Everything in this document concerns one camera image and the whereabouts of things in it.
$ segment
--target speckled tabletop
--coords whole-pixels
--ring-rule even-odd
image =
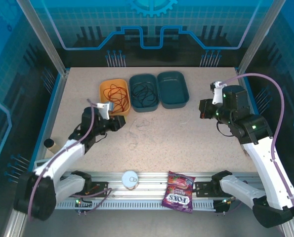
[[[141,73],[155,76],[164,71],[184,74],[190,100],[184,108],[167,110],[159,104],[149,113],[132,108],[126,125],[108,132],[106,139],[94,145],[71,170],[123,172],[209,172],[229,170],[255,172],[236,138],[224,137],[216,130],[216,120],[199,118],[199,101],[212,98],[210,83],[236,75],[233,68],[71,68],[64,89],[52,139],[63,145],[81,122],[86,99],[99,102],[99,85],[108,79]],[[229,133],[225,125],[220,130]]]

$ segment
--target snack bag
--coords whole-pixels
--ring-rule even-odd
[[[168,187],[162,206],[192,213],[192,192],[195,177],[168,172]]]

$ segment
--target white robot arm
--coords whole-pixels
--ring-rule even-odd
[[[238,180],[229,171],[212,176],[213,188],[217,192],[233,195],[253,210],[259,223],[270,228],[282,224],[294,216],[294,187],[291,184],[275,150],[275,161],[286,180],[292,197],[279,176],[271,157],[272,132],[264,117],[250,113],[247,92],[238,85],[219,85],[214,82],[210,89],[213,99],[200,101],[200,118],[217,119],[226,124],[238,138],[243,149],[253,160],[265,191],[255,189]]]
[[[28,213],[30,206],[33,217],[46,220],[54,211],[57,203],[73,194],[85,195],[86,192],[89,192],[92,187],[89,174],[74,171],[67,178],[61,180],[63,174],[95,144],[96,136],[105,135],[107,131],[117,131],[126,123],[124,116],[109,118],[108,111],[113,109],[110,103],[95,105],[94,123],[87,136],[92,118],[91,107],[84,109],[80,128],[78,126],[74,129],[69,140],[57,154],[33,172],[24,173],[19,177],[14,200],[15,210]],[[35,192],[33,204],[30,205],[33,187],[38,179],[40,182]]]

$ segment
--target gear logo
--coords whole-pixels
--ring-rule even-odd
[[[128,0],[128,3],[137,14],[142,13],[143,16],[153,17],[160,16],[161,13],[166,14],[168,9],[172,10],[177,0]]]

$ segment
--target blue wall panel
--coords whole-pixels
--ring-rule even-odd
[[[105,60],[113,50],[127,66],[213,67],[239,65],[272,0],[32,3],[66,67],[121,66]]]
[[[56,75],[17,2],[0,0],[0,236],[26,171],[12,158],[30,160]]]

